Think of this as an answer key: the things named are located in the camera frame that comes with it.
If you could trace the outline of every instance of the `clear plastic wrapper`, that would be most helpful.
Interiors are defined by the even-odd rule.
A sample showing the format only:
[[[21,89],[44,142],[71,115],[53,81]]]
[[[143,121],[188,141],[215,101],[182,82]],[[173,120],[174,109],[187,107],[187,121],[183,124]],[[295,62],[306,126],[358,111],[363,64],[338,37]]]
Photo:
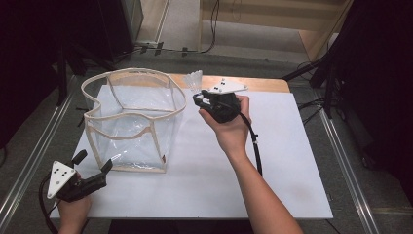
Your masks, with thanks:
[[[186,106],[183,91],[169,75],[129,68],[106,72],[82,84],[88,111],[85,130],[100,167],[166,171],[166,161]]]

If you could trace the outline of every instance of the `white tabletop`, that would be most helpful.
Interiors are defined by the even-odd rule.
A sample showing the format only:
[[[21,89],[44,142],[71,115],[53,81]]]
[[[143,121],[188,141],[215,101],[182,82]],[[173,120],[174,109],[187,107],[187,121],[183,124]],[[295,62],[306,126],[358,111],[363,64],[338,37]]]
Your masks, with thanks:
[[[165,174],[111,171],[107,186],[92,194],[89,217],[247,218],[235,173],[198,113],[192,93]],[[250,96],[252,128],[259,135],[263,175],[296,218],[332,218],[319,171],[293,94],[241,92]],[[82,177],[99,173],[86,135],[76,152]],[[250,138],[247,153],[255,164]],[[58,217],[54,211],[52,217]]]

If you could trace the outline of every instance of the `white bracket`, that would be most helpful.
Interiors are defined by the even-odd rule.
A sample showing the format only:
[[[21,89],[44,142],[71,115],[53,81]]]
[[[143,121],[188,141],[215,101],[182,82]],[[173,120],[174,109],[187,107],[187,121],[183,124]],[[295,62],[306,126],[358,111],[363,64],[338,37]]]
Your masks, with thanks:
[[[234,81],[225,80],[225,78],[222,78],[221,82],[207,89],[207,91],[211,94],[225,95],[233,92],[245,91],[247,89],[247,85],[243,85]]]
[[[54,161],[52,166],[51,181],[49,183],[48,198],[52,199],[58,191],[76,174],[76,170]]]

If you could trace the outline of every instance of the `transparent bag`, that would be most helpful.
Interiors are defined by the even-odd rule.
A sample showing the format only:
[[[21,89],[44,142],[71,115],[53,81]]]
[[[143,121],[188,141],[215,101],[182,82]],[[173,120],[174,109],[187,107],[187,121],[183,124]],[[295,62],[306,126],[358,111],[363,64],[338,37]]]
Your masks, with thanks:
[[[100,167],[166,171],[166,160],[186,106],[183,91],[165,73],[128,68],[106,72],[82,84],[88,111],[85,130]]]

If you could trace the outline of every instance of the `gray carpet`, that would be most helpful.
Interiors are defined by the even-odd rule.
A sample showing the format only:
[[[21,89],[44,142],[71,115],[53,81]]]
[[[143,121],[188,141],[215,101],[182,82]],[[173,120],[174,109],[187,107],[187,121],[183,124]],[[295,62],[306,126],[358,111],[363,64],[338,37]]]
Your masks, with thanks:
[[[162,52],[155,57],[153,53],[152,51],[143,55],[134,54],[124,58],[116,66],[118,68],[144,67],[166,73],[189,73],[201,69],[205,75],[257,78],[282,77],[297,67],[297,64],[293,63],[268,60],[195,54],[183,58],[181,54],[166,52]],[[22,197],[6,233],[48,233],[37,200],[38,186],[54,160],[65,162],[71,158],[83,131],[83,126],[77,127],[83,112],[76,110],[76,107],[86,107],[84,97],[79,89],[80,84],[85,79],[102,72],[104,70],[99,67],[91,67],[85,77],[76,77],[78,83],[73,99],[44,155],[39,169]],[[303,103],[315,98],[313,90],[308,86],[305,79],[298,77],[290,81],[289,85],[297,102]],[[7,145],[9,157],[5,165],[0,168],[0,177],[2,178],[0,197],[2,199],[18,178],[25,161],[55,111],[56,100],[57,91],[54,91],[27,119]],[[315,110],[315,107],[304,109],[301,112],[302,117],[310,116]],[[410,207],[394,178],[385,172],[373,172],[363,167],[360,161],[360,150],[357,148],[350,130],[337,116],[335,116],[334,121],[337,124],[340,138],[343,140],[347,152],[351,155],[352,166],[369,204],[375,208]],[[330,223],[340,233],[364,233],[346,181],[318,115],[306,125],[306,132],[312,145],[325,191],[331,197],[330,206],[334,218],[330,220]],[[377,214],[375,217],[381,233],[413,233],[411,215]],[[305,233],[337,233],[326,220],[299,220],[299,222]],[[109,226],[110,220],[92,219],[85,233],[107,233]]]

